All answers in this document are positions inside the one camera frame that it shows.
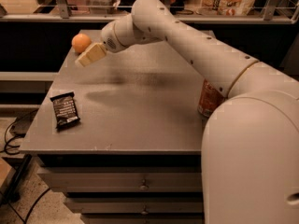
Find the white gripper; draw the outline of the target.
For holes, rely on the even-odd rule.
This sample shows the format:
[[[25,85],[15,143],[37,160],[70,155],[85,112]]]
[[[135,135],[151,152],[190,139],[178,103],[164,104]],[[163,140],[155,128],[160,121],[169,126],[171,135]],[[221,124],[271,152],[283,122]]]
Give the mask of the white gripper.
[[[76,59],[78,67],[86,67],[107,56],[107,50],[116,53],[136,43],[135,27],[131,14],[107,24],[101,32],[103,43],[92,43]]]

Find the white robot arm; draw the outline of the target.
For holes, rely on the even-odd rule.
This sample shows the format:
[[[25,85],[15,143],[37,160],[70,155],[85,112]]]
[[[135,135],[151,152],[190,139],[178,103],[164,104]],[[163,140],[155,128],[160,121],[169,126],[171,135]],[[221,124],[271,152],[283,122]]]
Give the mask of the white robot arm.
[[[299,224],[299,82],[136,0],[77,59],[166,41],[225,99],[208,119],[201,166],[205,224]]]

